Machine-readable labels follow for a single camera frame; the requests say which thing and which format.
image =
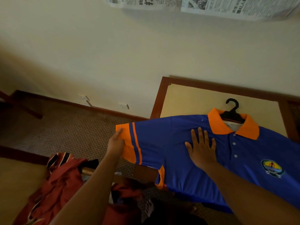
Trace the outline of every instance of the foot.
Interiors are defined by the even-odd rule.
[[[145,213],[150,217],[151,213],[154,211],[154,203],[151,199],[146,202]]]

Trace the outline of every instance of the shirt collar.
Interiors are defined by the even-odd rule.
[[[211,112],[208,113],[209,125],[214,134],[225,135],[234,132],[227,125],[225,125],[225,123],[221,119],[220,114],[222,114],[223,112],[224,112],[223,110],[218,110],[214,108],[211,110]],[[245,123],[235,133],[252,140],[257,140],[260,134],[260,129],[258,127],[258,124],[255,123],[255,121],[252,119],[250,115],[247,114],[240,114],[240,115],[242,116],[243,119],[245,119]]]

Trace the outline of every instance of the blue polo shirt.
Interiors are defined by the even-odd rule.
[[[234,132],[221,119],[221,110],[208,115],[182,115],[117,125],[123,128],[123,157],[159,171],[156,185],[185,199],[213,204],[229,212],[208,175],[189,157],[191,129],[201,127],[216,140],[217,161],[231,172],[283,198],[300,209],[300,145],[272,130],[259,127],[247,114]]]

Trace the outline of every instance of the patterned carpet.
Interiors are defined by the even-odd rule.
[[[23,103],[42,113],[43,119],[38,120],[16,107],[0,112],[0,145],[44,156],[66,151],[76,157],[101,160],[115,125],[132,121],[31,97],[25,98]],[[133,164],[121,159],[117,171],[131,177],[133,168]],[[170,192],[159,191],[156,187],[146,189],[144,196],[139,203],[142,209],[147,199],[156,197],[178,207],[196,206],[195,214],[208,224],[240,224],[234,215],[177,200]]]

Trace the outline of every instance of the forearm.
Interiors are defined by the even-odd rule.
[[[300,224],[300,212],[295,207],[219,163],[211,164],[205,172],[243,224]]]
[[[93,175],[62,208],[51,225],[102,224],[117,163],[118,158],[107,153]]]

